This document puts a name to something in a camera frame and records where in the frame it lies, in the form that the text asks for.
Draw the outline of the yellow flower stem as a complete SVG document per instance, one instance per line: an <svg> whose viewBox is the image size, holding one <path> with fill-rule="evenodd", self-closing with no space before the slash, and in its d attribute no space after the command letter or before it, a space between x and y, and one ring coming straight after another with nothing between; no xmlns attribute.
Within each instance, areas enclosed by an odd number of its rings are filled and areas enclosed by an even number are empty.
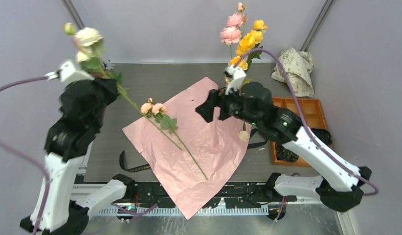
<svg viewBox="0 0 402 235"><path fill-rule="evenodd" d="M263 48L260 46L263 40L263 34L268 29L268 25L263 20L256 20L252 25L252 30L245 34L242 40L233 45L234 57L228 62L229 65L235 65L240 58L252 49Z"/></svg>

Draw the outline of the white rose stem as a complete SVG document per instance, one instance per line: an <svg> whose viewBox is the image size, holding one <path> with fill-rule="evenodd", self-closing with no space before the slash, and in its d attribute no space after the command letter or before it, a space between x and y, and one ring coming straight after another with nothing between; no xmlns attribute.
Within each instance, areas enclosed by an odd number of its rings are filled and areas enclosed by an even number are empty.
<svg viewBox="0 0 402 235"><path fill-rule="evenodd" d="M102 53L105 47L102 34L91 27L76 30L72 23L63 24L63 31L71 37L74 46L78 49L75 58L81 69L95 78L116 80L118 97L126 99L140 113L141 106L128 97L126 89L122 86L122 74L116 73L114 69L109 68L107 63L103 62Z"/></svg>

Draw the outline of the peach rose spray stem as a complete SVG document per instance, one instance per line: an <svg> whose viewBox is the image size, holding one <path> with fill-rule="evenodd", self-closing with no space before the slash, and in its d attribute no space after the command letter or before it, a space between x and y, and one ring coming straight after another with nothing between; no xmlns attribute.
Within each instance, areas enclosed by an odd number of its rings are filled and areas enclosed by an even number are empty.
<svg viewBox="0 0 402 235"><path fill-rule="evenodd" d="M140 107L140 113L180 151L186 151L203 177L208 180L206 173L201 168L195 156L178 134L178 119L167 114L165 104L155 103L152 98L149 98L148 101Z"/></svg>

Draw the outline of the pink rose stem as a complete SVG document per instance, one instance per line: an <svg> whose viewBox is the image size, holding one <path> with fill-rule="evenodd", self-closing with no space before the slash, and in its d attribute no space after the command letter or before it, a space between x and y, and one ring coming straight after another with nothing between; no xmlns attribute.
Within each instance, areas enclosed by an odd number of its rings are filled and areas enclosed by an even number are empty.
<svg viewBox="0 0 402 235"><path fill-rule="evenodd" d="M238 44L246 31L248 17L245 13L245 4L239 2L237 11L228 17L226 27L220 32L221 43L230 47L230 58L234 57L233 45Z"/></svg>

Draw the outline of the purple flower bouquet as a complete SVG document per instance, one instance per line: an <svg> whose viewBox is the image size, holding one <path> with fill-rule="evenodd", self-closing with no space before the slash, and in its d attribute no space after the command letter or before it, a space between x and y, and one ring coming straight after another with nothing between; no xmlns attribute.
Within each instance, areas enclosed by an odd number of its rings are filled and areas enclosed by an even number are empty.
<svg viewBox="0 0 402 235"><path fill-rule="evenodd" d="M178 119L178 134L206 173L206 180L186 151L180 151L145 118L123 128L127 139L150 165L156 178L186 219L217 194L234 174L247 151L238 133L243 121L236 118L207 123L195 111L218 85L205 77L178 93L165 106Z"/></svg>

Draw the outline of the small cream rose stem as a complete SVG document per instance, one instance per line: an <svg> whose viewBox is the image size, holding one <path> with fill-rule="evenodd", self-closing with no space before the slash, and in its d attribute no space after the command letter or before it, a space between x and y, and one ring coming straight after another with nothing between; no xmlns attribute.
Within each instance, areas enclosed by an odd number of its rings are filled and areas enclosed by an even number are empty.
<svg viewBox="0 0 402 235"><path fill-rule="evenodd" d="M238 137L242 141L247 141L247 140L250 139L250 134L246 129L246 123L245 122L243 122L242 128L240 129L240 131L238 133Z"/></svg>

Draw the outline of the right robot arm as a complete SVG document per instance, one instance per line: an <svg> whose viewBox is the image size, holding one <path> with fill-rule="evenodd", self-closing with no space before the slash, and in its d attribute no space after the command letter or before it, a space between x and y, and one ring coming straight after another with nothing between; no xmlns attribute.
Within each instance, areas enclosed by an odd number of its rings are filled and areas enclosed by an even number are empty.
<svg viewBox="0 0 402 235"><path fill-rule="evenodd" d="M266 140L294 152L318 172L314 177L271 174L265 188L269 200L286 196L316 198L337 212L360 204L364 195L361 187L368 182L371 169L339 157L295 112L274 105L271 91L261 83L250 82L240 91L213 89L195 110L211 122L215 108L220 110L219 120L234 117L255 126Z"/></svg>

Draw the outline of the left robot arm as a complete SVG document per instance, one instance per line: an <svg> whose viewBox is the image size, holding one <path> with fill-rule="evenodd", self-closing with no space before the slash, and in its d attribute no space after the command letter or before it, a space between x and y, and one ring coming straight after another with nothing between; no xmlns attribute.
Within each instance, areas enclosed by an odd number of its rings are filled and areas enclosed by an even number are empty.
<svg viewBox="0 0 402 235"><path fill-rule="evenodd" d="M118 97L114 79L75 81L60 96L62 117L50 127L45 142L45 169L49 189L41 188L33 213L20 221L27 232L43 235L79 235L90 218L107 205L136 196L135 181L117 174L103 187L78 201L71 191L78 168L103 125L108 105Z"/></svg>

